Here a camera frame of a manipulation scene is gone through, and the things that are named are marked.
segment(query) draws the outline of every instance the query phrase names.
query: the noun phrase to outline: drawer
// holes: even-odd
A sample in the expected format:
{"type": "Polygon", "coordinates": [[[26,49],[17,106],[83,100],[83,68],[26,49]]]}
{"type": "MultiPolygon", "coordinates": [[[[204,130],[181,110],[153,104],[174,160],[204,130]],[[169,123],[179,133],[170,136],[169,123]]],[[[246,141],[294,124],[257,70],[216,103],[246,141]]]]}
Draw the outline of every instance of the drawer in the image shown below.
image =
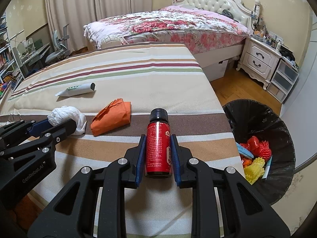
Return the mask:
{"type": "Polygon", "coordinates": [[[270,73],[271,68],[266,65],[265,63],[261,62],[254,56],[246,53],[243,63],[245,66],[249,67],[251,70],[259,74],[264,79],[267,78],[268,74],[270,73]]]}
{"type": "Polygon", "coordinates": [[[276,56],[256,43],[250,42],[247,53],[272,67],[276,56]]]}

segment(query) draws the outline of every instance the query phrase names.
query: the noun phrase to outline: floral bedspread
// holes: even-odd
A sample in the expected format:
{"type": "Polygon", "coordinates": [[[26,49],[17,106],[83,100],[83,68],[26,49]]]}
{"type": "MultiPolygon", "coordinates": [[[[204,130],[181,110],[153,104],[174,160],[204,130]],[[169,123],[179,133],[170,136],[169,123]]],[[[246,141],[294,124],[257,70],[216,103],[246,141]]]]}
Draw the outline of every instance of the floral bedspread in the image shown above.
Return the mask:
{"type": "Polygon", "coordinates": [[[139,12],[106,18],[86,26],[85,36],[97,49],[107,47],[109,36],[122,44],[146,41],[185,44],[192,54],[232,46],[249,35],[249,30],[215,12],[176,6],[160,11],[139,12]]]}

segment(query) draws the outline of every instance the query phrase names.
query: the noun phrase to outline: drawer handle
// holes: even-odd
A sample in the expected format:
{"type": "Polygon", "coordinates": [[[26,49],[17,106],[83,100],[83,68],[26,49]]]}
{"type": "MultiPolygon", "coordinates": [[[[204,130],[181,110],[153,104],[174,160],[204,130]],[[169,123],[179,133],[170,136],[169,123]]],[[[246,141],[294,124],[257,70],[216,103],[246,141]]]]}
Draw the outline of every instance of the drawer handle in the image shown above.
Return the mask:
{"type": "Polygon", "coordinates": [[[253,63],[254,63],[254,65],[255,65],[256,67],[261,67],[261,64],[256,65],[256,62],[255,62],[255,61],[253,61],[253,63]]]}
{"type": "Polygon", "coordinates": [[[256,55],[261,55],[262,59],[264,59],[264,56],[261,53],[256,53],[256,55]]]}

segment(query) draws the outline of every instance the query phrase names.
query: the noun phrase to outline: beige curtain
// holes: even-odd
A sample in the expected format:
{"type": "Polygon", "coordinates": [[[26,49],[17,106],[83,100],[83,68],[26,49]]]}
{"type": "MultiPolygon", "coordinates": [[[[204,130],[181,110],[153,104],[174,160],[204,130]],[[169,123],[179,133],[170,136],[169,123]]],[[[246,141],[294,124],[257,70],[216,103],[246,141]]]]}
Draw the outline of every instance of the beige curtain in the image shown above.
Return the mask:
{"type": "Polygon", "coordinates": [[[45,0],[51,38],[58,37],[67,24],[69,49],[76,51],[86,46],[83,26],[107,17],[134,12],[151,11],[152,0],[45,0]]]}
{"type": "Polygon", "coordinates": [[[51,38],[57,30],[58,37],[63,35],[67,24],[69,50],[76,51],[86,46],[83,26],[96,21],[94,0],[45,0],[46,13],[51,38]]]}

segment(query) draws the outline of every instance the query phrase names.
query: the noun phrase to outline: black bottle cap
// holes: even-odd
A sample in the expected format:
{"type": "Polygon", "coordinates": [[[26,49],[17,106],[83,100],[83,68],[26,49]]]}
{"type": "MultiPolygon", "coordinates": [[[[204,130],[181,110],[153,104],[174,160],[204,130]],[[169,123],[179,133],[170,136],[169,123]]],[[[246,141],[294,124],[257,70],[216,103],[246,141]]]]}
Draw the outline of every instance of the black bottle cap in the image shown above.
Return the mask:
{"type": "Polygon", "coordinates": [[[166,110],[162,108],[153,109],[150,115],[150,122],[163,120],[168,122],[168,116],[166,110]]]}

